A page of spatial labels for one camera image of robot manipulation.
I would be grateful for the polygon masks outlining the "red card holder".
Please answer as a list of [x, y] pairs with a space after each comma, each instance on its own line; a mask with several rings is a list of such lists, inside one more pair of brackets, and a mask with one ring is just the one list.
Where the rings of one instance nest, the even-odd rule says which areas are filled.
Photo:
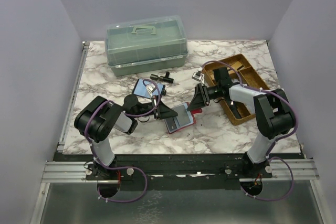
[[189, 106], [188, 102], [175, 106], [173, 110], [177, 112], [177, 116], [167, 118], [164, 120], [167, 132], [169, 134], [173, 134], [186, 127], [196, 124], [196, 119], [194, 115], [202, 113], [202, 109], [188, 111], [187, 110], [188, 106]]

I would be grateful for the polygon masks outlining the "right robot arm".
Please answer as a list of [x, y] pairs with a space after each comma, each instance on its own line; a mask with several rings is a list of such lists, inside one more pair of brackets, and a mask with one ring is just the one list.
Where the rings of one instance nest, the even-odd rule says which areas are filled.
[[235, 113], [238, 113], [237, 102], [252, 108], [259, 133], [242, 157], [241, 171], [245, 176], [256, 174], [265, 166], [267, 156], [275, 144], [285, 138], [292, 128], [296, 128], [295, 113], [282, 89], [270, 91], [250, 87], [241, 81], [233, 82], [226, 67], [216, 69], [214, 77], [216, 85], [207, 87], [204, 74], [200, 70], [193, 73], [192, 79], [198, 81], [198, 84], [187, 109], [201, 109], [208, 106], [211, 100], [220, 98]]

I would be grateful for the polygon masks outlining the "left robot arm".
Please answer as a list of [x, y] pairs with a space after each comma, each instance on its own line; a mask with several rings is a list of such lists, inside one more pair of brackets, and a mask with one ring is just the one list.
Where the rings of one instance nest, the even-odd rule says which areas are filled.
[[74, 127], [89, 142], [97, 170], [108, 174], [113, 170], [133, 169], [142, 173], [137, 167], [116, 167], [109, 135], [113, 129], [130, 135], [138, 125], [137, 118], [150, 115], [163, 120], [178, 116], [178, 113], [165, 105], [159, 95], [149, 103], [141, 103], [131, 94], [124, 98], [123, 105], [97, 96], [77, 115]]

